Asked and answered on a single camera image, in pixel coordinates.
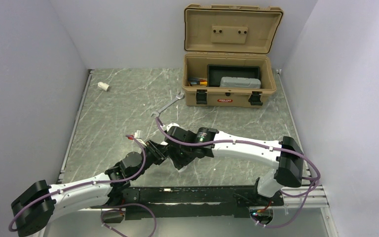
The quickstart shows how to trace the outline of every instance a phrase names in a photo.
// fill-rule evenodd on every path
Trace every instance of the black tray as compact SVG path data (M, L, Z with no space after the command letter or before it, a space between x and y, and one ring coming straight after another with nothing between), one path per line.
M261 70L254 66L207 65L207 84L220 87L222 77L257 78L261 80Z

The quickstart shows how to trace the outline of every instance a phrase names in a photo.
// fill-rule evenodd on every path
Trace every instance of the toolbox latch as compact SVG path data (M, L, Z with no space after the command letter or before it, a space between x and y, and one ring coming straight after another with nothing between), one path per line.
M207 104L207 90L197 90L197 94L195 96L198 105L206 105Z
M261 102L261 92L252 91L252 95L249 97L248 101L251 103L251 105L263 105Z

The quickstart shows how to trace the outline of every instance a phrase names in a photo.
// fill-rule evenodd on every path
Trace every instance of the robotic arm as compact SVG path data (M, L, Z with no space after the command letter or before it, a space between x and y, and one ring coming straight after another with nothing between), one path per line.
M270 203L274 198L280 197L282 187L296 188L302 184L303 160L280 151L284 148L302 154L291 137L284 137L282 141L260 141L206 127L193 133L174 123L168 125L162 133L165 135L164 142L158 144L148 140L144 145L140 143L143 148L141 154L131 152L97 176L68 184L48 186L44 180L34 183L11 205L18 236L29 236L58 217L83 208L122 204L125 200L123 191L130 187L130 180L136 180L152 164L160 165L167 158L172 160L179 171L195 158L203 157L235 157L270 166L271 171L256 180L250 197L255 203ZM209 145L196 146L197 143ZM275 199L273 205L282 204L282 199Z

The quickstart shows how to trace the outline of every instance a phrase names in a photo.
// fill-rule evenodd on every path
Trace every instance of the tabletop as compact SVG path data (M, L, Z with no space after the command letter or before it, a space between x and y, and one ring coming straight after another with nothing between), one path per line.
M92 177L122 160L139 147L125 135L142 130L142 139L157 143L163 136L151 113L160 109L181 90L182 69L100 69L94 70L65 167L63 183ZM193 107L180 100L164 111L164 124L177 123L197 132L211 127L226 133L259 140L281 140L291 136L297 141L294 125L281 88L274 75L277 91L261 108ZM110 85L107 92L98 82ZM215 186L252 185L269 167L260 163L228 157L196 158L178 172L171 160L152 165L132 186Z

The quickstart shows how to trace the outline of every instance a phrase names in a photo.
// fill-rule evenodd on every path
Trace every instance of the silver wrench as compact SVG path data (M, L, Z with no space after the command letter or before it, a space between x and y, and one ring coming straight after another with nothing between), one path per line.
M151 117L153 117L153 115L155 115L155 117L159 117L160 113L162 113L164 110L166 110L169 106L171 106L173 103L177 102L178 100L181 100L181 99L184 99L184 98L185 98L185 94L182 93L181 91L178 92L178 94L176 95L176 97L173 98L171 101L169 101L165 106L163 106L162 108L160 108L160 110L156 110L156 111L152 112Z

